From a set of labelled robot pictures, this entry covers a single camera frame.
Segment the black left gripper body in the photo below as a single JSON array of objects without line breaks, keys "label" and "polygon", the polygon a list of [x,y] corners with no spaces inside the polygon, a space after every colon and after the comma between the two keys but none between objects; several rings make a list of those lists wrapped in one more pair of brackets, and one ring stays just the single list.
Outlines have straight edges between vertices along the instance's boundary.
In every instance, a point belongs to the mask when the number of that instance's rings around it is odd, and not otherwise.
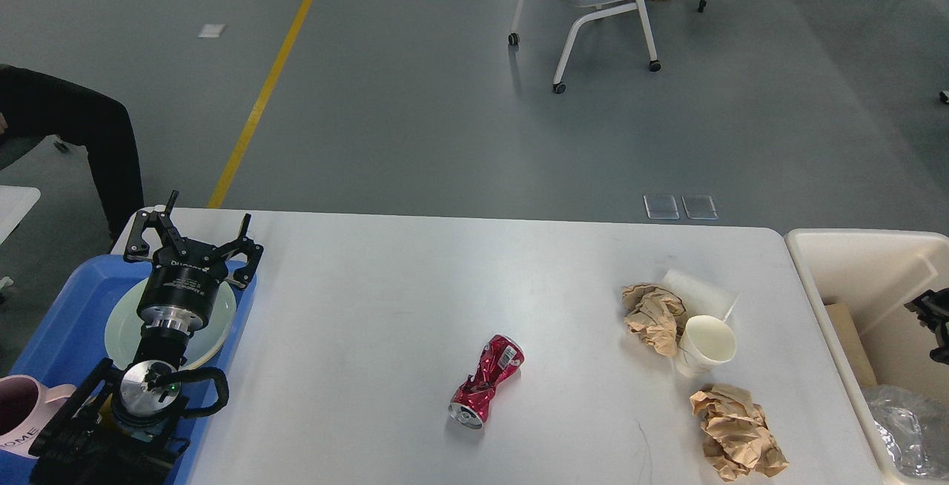
[{"label": "black left gripper body", "polygon": [[148,327],[193,333],[209,323],[221,283],[228,275],[222,257],[188,248],[161,248],[139,300],[138,316]]}]

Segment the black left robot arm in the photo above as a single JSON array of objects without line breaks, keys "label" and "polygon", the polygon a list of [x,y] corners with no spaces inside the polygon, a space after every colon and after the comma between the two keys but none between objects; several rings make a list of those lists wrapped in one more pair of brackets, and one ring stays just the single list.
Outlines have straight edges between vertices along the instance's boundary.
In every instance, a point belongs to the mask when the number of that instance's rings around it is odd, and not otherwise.
[{"label": "black left robot arm", "polygon": [[162,484],[189,438],[179,422],[210,417],[228,403],[220,368],[187,368],[187,350],[216,313],[221,289],[245,289],[264,253],[251,238],[251,215],[233,240],[208,244],[180,234],[163,209],[140,211],[122,258],[151,271],[136,304],[139,342],[131,360],[100,360],[30,448],[31,484]]}]

